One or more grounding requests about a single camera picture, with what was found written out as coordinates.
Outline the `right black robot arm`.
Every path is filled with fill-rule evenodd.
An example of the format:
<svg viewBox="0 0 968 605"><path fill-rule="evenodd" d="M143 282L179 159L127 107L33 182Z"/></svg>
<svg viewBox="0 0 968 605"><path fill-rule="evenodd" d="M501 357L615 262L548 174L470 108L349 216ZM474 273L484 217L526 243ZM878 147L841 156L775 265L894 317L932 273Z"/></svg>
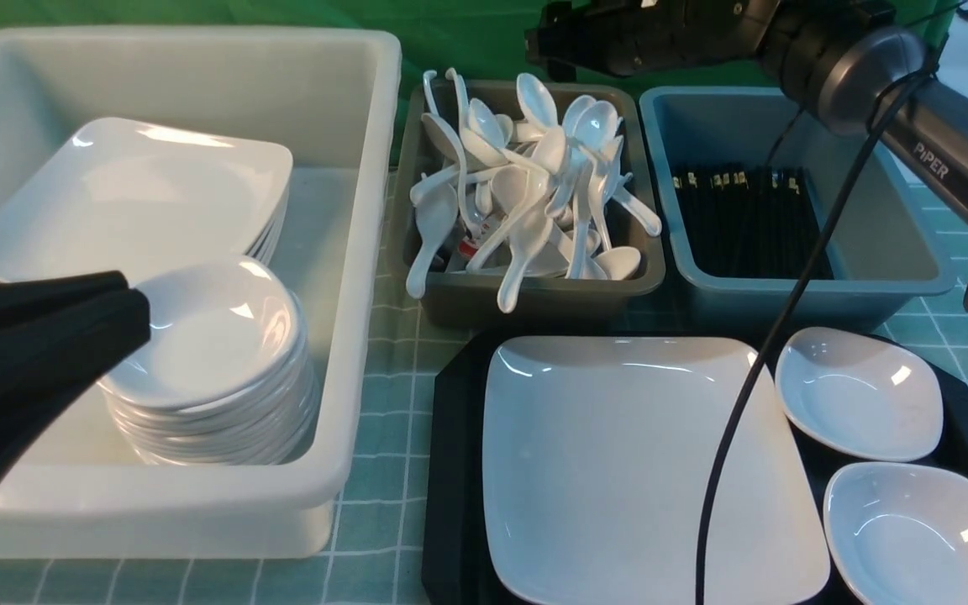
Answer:
<svg viewBox="0 0 968 605"><path fill-rule="evenodd" d="M968 98L895 17L887 1L548 3L523 38L527 61L561 80L753 59L830 133L882 127L880 141L968 225Z"/></svg>

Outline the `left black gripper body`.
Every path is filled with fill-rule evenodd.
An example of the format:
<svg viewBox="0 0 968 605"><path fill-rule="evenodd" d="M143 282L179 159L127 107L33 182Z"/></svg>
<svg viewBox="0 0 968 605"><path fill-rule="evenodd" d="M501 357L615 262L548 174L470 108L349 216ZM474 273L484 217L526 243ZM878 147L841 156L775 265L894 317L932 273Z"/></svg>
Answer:
<svg viewBox="0 0 968 605"><path fill-rule="evenodd" d="M119 271L0 283L0 483L78 398L150 340Z"/></svg>

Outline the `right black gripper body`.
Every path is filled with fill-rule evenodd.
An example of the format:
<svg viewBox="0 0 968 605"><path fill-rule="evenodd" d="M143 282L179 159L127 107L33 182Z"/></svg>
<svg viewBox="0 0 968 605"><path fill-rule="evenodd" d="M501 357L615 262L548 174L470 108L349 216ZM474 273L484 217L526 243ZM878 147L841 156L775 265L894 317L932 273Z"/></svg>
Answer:
<svg viewBox="0 0 968 605"><path fill-rule="evenodd" d="M523 45L557 82L577 69L627 79L753 59L777 12L776 1L553 1Z"/></svg>

